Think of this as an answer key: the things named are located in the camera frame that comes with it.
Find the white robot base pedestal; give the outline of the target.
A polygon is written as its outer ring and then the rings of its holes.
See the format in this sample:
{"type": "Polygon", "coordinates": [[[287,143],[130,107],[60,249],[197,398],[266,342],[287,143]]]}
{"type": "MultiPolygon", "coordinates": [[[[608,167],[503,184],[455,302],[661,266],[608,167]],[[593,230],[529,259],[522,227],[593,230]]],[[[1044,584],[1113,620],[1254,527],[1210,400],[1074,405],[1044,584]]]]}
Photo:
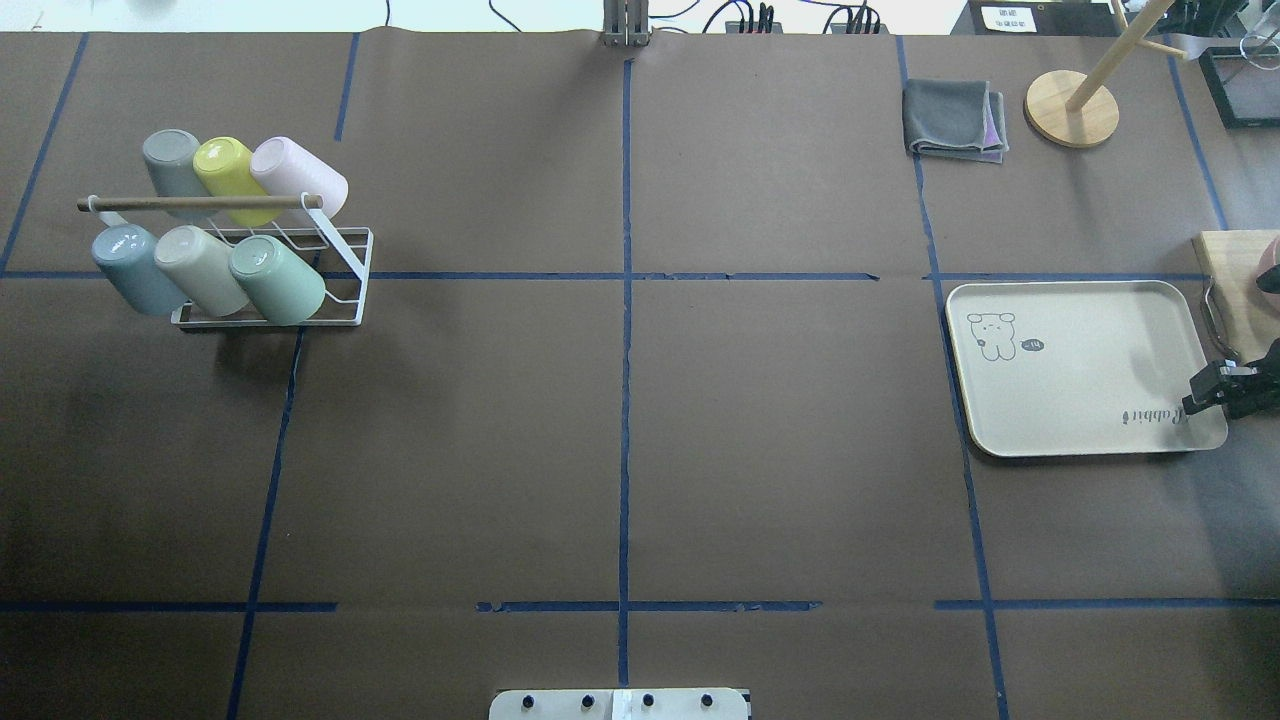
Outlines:
{"type": "Polygon", "coordinates": [[[489,719],[750,719],[749,693],[730,687],[502,691],[489,719]]]}

